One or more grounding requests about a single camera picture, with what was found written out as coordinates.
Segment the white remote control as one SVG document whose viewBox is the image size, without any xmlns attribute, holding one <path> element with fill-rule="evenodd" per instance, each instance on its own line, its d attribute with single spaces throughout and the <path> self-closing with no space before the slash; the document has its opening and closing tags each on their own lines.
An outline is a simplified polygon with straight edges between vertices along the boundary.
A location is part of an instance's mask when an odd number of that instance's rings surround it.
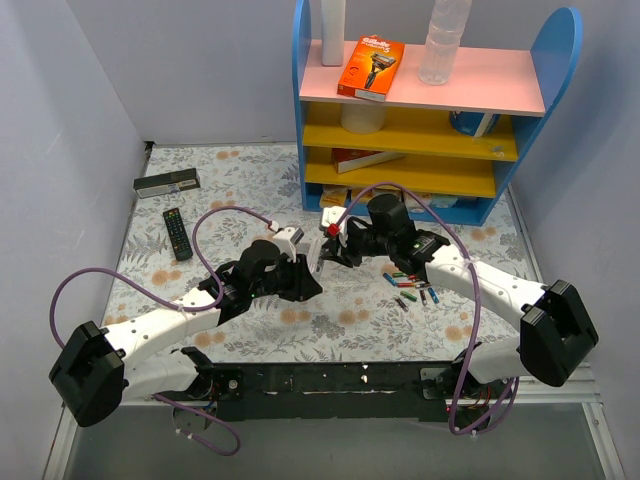
<svg viewBox="0 0 640 480">
<path fill-rule="evenodd" d="M 320 239 L 314 239 L 309 244 L 309 249 L 307 252 L 307 265 L 310 273 L 315 277 L 319 278 L 323 269 L 323 259 L 321 258 L 322 253 L 322 241 Z"/>
</svg>

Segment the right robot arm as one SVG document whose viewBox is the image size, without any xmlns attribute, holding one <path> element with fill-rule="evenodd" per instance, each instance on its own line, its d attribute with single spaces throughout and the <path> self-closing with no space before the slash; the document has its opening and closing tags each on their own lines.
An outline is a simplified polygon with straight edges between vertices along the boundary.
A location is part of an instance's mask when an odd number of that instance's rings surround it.
<svg viewBox="0 0 640 480">
<path fill-rule="evenodd" d="M 597 345 L 598 334 L 572 284 L 543 285 L 468 260 L 448 238 L 417 228 L 392 194 L 373 198 L 367 210 L 368 221 L 341 221 L 344 208 L 324 209 L 323 259 L 354 268 L 366 257 L 386 256 L 405 274 L 479 300 L 518 331 L 506 340 L 477 342 L 452 362 L 460 395 L 475 397 L 489 383 L 526 375 L 561 387 Z"/>
</svg>

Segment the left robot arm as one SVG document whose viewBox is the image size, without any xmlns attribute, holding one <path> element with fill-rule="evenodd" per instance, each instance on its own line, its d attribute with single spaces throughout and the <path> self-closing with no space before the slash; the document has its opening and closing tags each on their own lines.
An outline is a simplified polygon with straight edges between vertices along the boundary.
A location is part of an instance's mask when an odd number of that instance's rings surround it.
<svg viewBox="0 0 640 480">
<path fill-rule="evenodd" d="M 244 314 L 257 298 L 304 302 L 322 293 L 320 251 L 318 240 L 305 253 L 286 253 L 275 242 L 257 240 L 167 308 L 113 327 L 92 321 L 77 326 L 49 379 L 81 427 L 106 419 L 124 400 L 165 391 L 203 399 L 213 377 L 201 358 L 171 363 L 155 361 L 154 355 Z"/>
</svg>

